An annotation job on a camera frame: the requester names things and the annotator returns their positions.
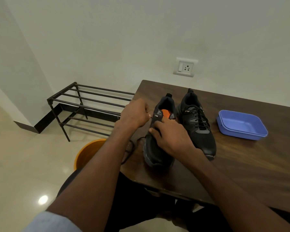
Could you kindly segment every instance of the shoe with laces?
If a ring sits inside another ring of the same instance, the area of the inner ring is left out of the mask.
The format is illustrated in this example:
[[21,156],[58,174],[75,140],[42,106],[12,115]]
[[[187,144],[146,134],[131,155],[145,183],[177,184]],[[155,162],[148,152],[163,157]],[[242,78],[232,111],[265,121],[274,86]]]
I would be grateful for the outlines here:
[[177,107],[177,113],[179,122],[187,130],[194,146],[201,149],[209,160],[213,160],[216,155],[216,142],[202,105],[192,89],[188,89]]
[[[176,108],[172,94],[167,93],[157,104],[152,116],[150,127],[153,127],[155,121],[161,121],[163,117],[170,120],[176,119]],[[156,139],[150,132],[146,135],[146,141],[143,147],[145,162],[154,168],[169,168],[174,163],[174,158],[162,150]]]

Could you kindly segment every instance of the table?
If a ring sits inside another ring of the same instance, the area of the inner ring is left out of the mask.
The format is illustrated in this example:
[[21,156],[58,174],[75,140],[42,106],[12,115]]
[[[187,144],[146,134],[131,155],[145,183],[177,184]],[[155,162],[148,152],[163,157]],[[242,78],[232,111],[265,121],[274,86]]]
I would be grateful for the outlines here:
[[[152,114],[166,93],[171,93],[175,105],[178,105],[187,90],[143,80],[133,99],[143,98]],[[217,155],[213,165],[265,205],[290,212],[290,107],[200,90],[194,92],[216,140]],[[253,141],[223,135],[216,121],[218,112],[223,109],[258,116],[266,126],[268,136]],[[147,134],[150,121],[135,132],[132,137],[134,142]],[[134,154],[122,165],[124,175],[167,194],[213,203],[199,181],[177,160],[164,173],[148,167],[143,157],[143,144],[140,141]]]

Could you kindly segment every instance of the black pants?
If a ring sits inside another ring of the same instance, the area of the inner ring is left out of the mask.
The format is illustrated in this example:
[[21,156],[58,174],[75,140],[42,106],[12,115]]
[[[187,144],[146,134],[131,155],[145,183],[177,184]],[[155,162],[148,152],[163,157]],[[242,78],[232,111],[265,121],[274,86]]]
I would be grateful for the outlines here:
[[[58,195],[73,181],[81,169],[74,171],[60,188]],[[189,231],[232,231],[218,207],[208,206],[195,213],[182,210],[180,200],[175,204],[171,196],[155,197],[140,184],[119,173],[114,200],[104,231],[119,231],[140,222],[153,219],[165,210],[181,211]]]

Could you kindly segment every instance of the baseboard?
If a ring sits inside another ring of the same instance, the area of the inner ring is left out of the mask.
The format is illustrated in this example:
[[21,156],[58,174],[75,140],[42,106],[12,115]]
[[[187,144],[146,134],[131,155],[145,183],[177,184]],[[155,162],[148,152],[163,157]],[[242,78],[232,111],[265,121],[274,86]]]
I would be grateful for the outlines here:
[[[71,106],[71,105],[59,103],[57,106],[54,107],[54,111],[55,111],[56,115],[59,115],[62,111],[74,112],[77,108],[78,107],[74,107],[74,106]],[[88,109],[79,109],[79,111],[77,113],[81,114],[81,115],[85,115],[84,110],[85,110],[85,113],[86,113],[87,116],[94,117],[94,118],[97,118],[97,119],[102,119],[102,120],[107,120],[107,121],[111,121],[111,122],[116,122],[120,118],[118,116],[105,114],[105,113],[102,113],[102,112],[97,112],[97,111],[88,110]],[[55,116],[54,116],[53,112],[50,111],[35,126],[30,126],[30,125],[23,124],[23,123],[20,123],[20,122],[17,122],[17,121],[14,121],[14,122],[22,129],[26,129],[28,131],[31,131],[31,132],[39,134],[54,119],[55,119]]]

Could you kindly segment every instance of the person's right arm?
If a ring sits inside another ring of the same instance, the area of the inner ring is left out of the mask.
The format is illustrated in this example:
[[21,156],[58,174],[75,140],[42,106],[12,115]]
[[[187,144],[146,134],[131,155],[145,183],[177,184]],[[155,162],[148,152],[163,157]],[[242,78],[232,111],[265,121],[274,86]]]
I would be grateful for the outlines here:
[[185,128],[176,121],[156,121],[149,131],[157,144],[184,164],[220,208],[233,231],[290,231],[290,224],[220,172],[194,147]]

